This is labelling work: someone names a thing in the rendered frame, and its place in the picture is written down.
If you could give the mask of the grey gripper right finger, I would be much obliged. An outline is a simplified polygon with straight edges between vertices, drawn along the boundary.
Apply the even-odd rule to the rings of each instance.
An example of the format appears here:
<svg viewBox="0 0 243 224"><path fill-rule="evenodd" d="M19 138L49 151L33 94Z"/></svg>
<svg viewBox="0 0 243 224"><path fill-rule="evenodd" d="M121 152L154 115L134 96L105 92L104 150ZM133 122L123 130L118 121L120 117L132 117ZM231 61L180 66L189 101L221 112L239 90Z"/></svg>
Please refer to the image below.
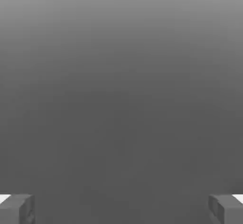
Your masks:
<svg viewBox="0 0 243 224"><path fill-rule="evenodd" d="M243 224L243 194L209 195L207 206L213 224Z"/></svg>

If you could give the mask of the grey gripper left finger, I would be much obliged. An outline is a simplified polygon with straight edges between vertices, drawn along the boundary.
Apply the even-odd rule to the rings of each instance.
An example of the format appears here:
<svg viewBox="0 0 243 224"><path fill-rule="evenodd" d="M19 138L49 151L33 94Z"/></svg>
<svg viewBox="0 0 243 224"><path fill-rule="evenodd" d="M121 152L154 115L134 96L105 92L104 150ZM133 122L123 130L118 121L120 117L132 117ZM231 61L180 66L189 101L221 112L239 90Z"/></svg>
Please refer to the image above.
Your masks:
<svg viewBox="0 0 243 224"><path fill-rule="evenodd" d="M35 196L0 194L0 224L36 224Z"/></svg>

